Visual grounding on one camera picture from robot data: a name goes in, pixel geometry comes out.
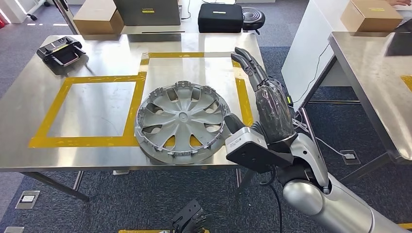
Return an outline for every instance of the table surface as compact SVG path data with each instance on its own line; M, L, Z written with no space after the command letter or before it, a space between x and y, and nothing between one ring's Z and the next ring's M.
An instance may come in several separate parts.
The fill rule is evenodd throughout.
M412 89L402 79L412 75L412 56L387 55L394 36L333 32L329 41L385 148L412 160Z
M134 131L134 121L128 125L127 119L136 114L141 100L155 88L181 80L211 86L239 117L249 101L245 109L249 108L250 120L258 118L248 78L230 59L237 46L263 65L252 33L71 36L82 43L87 56L66 75L54 75L34 55L0 99L0 171L178 167L146 156L135 145L133 133L129 140L121 135ZM61 37L49 36L43 44ZM151 53L153 57L144 62L142 58ZM134 96L138 89L141 99ZM133 110L135 99L138 105ZM118 140L96 146L112 137ZM199 164L183 166L235 166L225 156L223 146Z

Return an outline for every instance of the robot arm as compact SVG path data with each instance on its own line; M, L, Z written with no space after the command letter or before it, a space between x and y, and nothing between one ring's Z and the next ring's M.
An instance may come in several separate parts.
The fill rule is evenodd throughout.
M279 84L268 79L256 60L236 48L239 62L253 86L260 122L246 127L234 114L225 117L232 135L226 158L258 173L277 169L283 197L332 233L409 232L370 207L327 172L315 145L296 133Z

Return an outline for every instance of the brown box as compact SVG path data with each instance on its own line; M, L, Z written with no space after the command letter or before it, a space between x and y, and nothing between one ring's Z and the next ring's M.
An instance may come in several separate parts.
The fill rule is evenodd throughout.
M86 0L73 21L81 35L120 34L124 27L113 0Z
M351 0L341 17L350 32L392 32L402 19L385 0Z

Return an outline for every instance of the black case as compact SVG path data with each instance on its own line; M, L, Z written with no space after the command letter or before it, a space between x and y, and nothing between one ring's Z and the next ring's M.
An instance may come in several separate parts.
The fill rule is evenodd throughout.
M236 4L202 4L197 23L200 33L240 33L242 7Z

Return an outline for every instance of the stool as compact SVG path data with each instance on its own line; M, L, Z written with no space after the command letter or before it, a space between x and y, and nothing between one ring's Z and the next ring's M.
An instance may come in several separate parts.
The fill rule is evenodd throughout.
M265 14L253 7L242 7L243 13L243 31L255 30L260 35L258 29L265 24Z

